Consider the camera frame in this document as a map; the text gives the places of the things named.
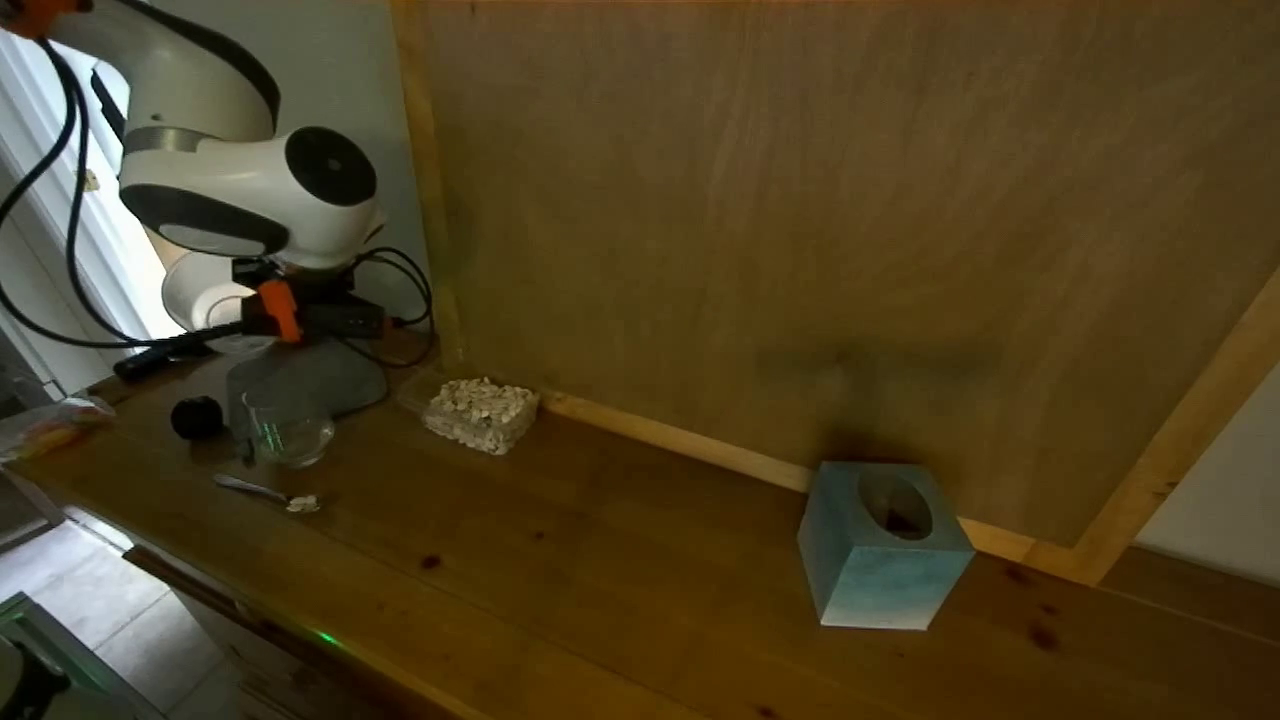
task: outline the light blue tissue box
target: light blue tissue box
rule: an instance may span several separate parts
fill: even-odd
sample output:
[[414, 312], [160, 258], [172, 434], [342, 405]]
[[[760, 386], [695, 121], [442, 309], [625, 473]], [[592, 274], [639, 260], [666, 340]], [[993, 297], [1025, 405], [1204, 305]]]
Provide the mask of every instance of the light blue tissue box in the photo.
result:
[[801, 557], [823, 629], [925, 634], [971, 546], [920, 463], [820, 463]]

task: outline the wooden wall panel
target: wooden wall panel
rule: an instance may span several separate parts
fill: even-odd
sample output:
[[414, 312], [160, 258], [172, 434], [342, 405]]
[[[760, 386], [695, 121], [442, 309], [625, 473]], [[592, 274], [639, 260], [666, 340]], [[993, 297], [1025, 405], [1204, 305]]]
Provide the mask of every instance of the wooden wall panel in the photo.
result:
[[405, 30], [468, 363], [1073, 546], [1280, 263], [1274, 0]]

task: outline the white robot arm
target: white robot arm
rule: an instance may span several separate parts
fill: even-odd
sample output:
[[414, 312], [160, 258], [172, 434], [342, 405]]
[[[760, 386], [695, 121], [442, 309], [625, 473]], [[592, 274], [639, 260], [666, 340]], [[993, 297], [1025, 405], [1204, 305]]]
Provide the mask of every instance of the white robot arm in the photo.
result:
[[377, 232], [368, 155], [329, 129], [278, 138], [279, 90], [238, 39], [141, 0], [7, 0], [7, 26], [133, 84], [119, 199], [166, 239], [345, 274]]

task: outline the wooden table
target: wooden table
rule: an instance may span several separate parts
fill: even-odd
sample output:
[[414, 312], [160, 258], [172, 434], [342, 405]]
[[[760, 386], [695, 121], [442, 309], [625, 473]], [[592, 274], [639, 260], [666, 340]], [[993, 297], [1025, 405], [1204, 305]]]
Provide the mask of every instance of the wooden table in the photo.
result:
[[25, 467], [267, 622], [459, 717], [1268, 717], [1277, 644], [978, 562], [928, 637], [823, 634], [806, 502], [543, 416], [509, 457], [386, 405], [302, 473], [208, 484], [166, 386]]

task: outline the small white box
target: small white box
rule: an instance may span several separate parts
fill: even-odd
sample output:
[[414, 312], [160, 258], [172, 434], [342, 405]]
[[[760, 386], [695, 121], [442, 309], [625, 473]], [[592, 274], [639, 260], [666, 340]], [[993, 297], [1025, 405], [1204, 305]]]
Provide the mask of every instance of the small white box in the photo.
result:
[[823, 629], [925, 634], [971, 546], [920, 463], [820, 463], [801, 557]]

